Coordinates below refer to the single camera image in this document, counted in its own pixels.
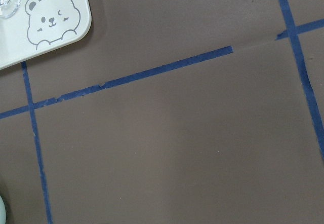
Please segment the cream bear serving tray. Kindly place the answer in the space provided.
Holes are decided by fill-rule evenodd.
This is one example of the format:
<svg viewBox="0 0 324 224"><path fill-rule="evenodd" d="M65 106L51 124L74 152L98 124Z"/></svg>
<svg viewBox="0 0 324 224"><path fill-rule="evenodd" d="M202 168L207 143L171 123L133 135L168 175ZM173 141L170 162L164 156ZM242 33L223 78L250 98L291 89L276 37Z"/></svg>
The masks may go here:
<svg viewBox="0 0 324 224"><path fill-rule="evenodd" d="M90 26L88 0L22 0L1 19L1 69L77 42Z"/></svg>

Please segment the green bowl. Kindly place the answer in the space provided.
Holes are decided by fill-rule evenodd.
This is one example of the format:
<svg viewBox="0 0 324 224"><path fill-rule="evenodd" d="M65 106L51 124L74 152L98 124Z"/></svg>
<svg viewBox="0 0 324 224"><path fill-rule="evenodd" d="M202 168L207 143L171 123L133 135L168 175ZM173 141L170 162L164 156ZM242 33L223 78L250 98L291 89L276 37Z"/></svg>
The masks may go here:
<svg viewBox="0 0 324 224"><path fill-rule="evenodd" d="M6 204L3 198L0 196L0 224L6 224L6 221L7 221Z"/></svg>

